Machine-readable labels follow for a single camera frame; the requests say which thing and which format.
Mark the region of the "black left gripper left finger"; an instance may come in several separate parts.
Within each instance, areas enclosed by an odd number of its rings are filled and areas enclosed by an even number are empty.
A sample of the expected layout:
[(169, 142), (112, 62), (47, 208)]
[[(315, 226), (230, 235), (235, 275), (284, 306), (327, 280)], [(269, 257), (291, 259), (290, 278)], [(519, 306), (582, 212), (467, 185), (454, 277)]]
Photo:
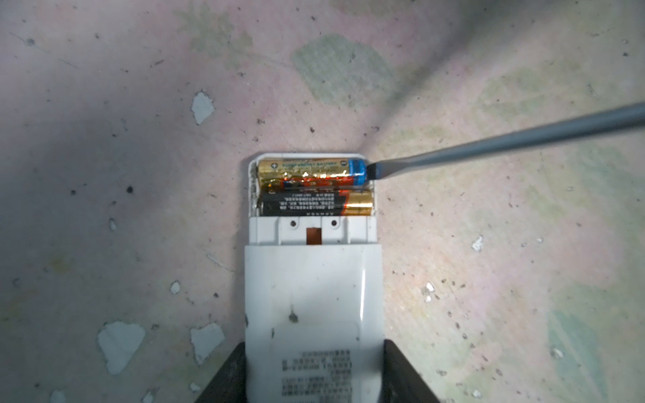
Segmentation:
[(199, 394), (196, 403), (246, 403), (245, 342), (239, 343)]

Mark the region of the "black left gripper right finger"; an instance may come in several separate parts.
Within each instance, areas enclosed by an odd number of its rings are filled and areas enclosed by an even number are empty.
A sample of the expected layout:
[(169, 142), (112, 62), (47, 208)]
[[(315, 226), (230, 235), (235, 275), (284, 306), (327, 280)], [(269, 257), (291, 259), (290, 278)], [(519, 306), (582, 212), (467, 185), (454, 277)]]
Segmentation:
[(440, 403), (391, 339), (384, 341), (382, 389), (383, 401), (388, 403)]

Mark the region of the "white air conditioner remote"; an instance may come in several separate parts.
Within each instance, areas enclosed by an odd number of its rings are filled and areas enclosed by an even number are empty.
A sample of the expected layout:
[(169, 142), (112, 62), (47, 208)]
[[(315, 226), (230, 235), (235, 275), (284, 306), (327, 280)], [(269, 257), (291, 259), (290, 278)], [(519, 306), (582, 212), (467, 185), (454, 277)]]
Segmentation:
[(262, 160), (366, 158), (266, 153), (248, 170), (245, 246), (246, 396), (249, 402), (383, 401), (383, 268), (373, 181), (277, 191), (371, 191), (371, 216), (267, 217), (257, 208)]

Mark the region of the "black gold AA battery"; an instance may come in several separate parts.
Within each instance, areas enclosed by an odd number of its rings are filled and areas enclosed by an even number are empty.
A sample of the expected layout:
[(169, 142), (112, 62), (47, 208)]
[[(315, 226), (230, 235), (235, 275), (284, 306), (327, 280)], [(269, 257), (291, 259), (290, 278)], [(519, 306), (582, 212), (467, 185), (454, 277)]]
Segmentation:
[(371, 216), (375, 200), (371, 191), (352, 189), (277, 191), (262, 194), (257, 208), (267, 217)]

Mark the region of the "gold blue AA battery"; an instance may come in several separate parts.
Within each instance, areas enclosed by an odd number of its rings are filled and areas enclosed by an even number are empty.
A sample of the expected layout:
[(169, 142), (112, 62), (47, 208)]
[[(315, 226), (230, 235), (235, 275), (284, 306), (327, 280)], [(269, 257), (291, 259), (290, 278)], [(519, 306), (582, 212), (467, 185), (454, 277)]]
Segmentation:
[(262, 160), (257, 165), (263, 190), (363, 186), (367, 176), (366, 163), (355, 158)]

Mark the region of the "orange handled screwdriver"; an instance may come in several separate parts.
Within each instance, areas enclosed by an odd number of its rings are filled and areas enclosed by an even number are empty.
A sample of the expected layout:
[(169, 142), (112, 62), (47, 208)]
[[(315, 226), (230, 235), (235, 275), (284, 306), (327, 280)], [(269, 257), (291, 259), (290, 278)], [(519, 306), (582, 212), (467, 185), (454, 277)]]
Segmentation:
[(532, 129), (459, 144), (426, 154), (377, 161), (366, 166), (366, 179), (379, 181), (429, 167), (460, 163), (524, 149), (542, 148), (599, 135), (618, 134), (643, 127), (644, 104), (640, 102)]

